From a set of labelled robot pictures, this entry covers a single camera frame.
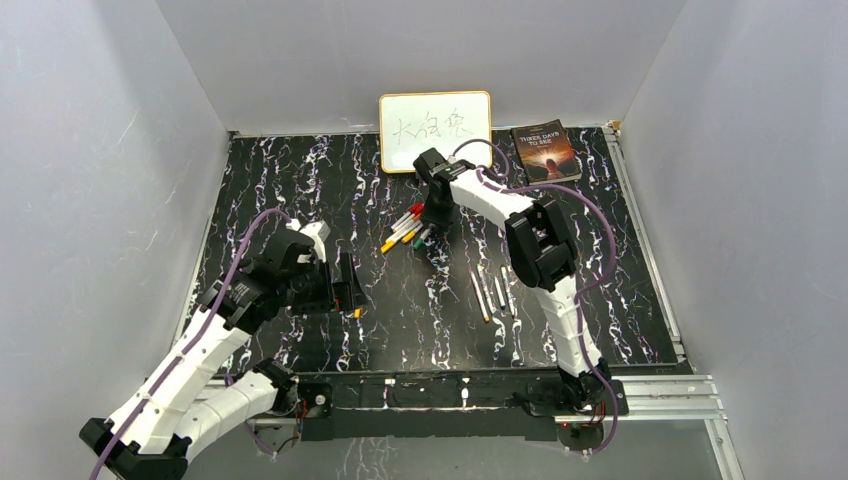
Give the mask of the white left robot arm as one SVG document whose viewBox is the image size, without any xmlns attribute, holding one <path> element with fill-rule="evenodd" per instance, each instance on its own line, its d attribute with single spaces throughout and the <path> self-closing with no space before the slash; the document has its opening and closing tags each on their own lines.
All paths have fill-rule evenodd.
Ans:
<svg viewBox="0 0 848 480">
<path fill-rule="evenodd" d="M 251 418 L 303 420 L 328 413 L 331 387 L 305 382 L 267 358 L 206 400 L 199 396 L 223 363 L 281 311 L 294 316 L 353 313 L 367 298 L 351 254 L 326 257 L 329 227 L 291 221 L 263 250 L 239 249 L 230 270 L 202 295 L 188 328 L 142 386 L 105 418 L 91 418 L 80 440 L 119 479 L 180 479 L 208 446 Z"/>
</svg>

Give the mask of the orange cap marker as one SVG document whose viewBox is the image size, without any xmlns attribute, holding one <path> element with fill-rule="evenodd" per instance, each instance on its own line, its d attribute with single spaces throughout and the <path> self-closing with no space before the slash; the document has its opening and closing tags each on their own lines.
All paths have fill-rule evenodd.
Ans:
<svg viewBox="0 0 848 480">
<path fill-rule="evenodd" d="M 421 221 L 416 221 L 411 225 L 409 230 L 401 237 L 400 242 L 403 244 L 409 243 L 423 228 L 424 224 Z"/>
</svg>

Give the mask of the yellow cap marker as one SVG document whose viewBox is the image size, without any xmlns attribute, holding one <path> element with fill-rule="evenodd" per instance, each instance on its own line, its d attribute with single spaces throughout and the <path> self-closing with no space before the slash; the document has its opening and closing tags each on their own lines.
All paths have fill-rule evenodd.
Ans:
<svg viewBox="0 0 848 480">
<path fill-rule="evenodd" d="M 489 309 L 487 308 L 486 300 L 483 295 L 483 290 L 481 288 L 479 278 L 476 273 L 471 272 L 471 281 L 474 289 L 475 297 L 478 303 L 478 306 L 481 311 L 482 318 L 485 323 L 491 322 L 491 315 Z"/>
</svg>

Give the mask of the red cap marker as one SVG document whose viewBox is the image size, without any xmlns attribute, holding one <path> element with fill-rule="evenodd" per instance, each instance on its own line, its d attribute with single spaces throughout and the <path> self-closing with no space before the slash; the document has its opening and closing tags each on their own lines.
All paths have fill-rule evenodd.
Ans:
<svg viewBox="0 0 848 480">
<path fill-rule="evenodd" d="M 407 212 L 391 226 L 391 230 L 393 232 L 398 231 L 403 224 L 418 215 L 422 209 L 422 203 L 413 204 Z"/>
</svg>

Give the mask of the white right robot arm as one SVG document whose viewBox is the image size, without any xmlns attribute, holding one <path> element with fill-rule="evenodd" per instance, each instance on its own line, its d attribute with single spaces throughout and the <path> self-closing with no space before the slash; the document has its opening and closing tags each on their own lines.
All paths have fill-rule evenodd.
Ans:
<svg viewBox="0 0 848 480">
<path fill-rule="evenodd" d="M 428 188 L 423 221 L 447 228 L 461 206 L 501 228 L 512 271 L 540 303 L 554 340 L 560 383 L 527 391 L 523 399 L 532 414 L 590 413 L 603 399 L 610 372 L 578 307 L 578 250 L 562 205 L 549 196 L 534 199 L 521 189 L 486 181 L 480 167 L 449 160 L 434 148 L 421 153 L 413 166 Z"/>
</svg>

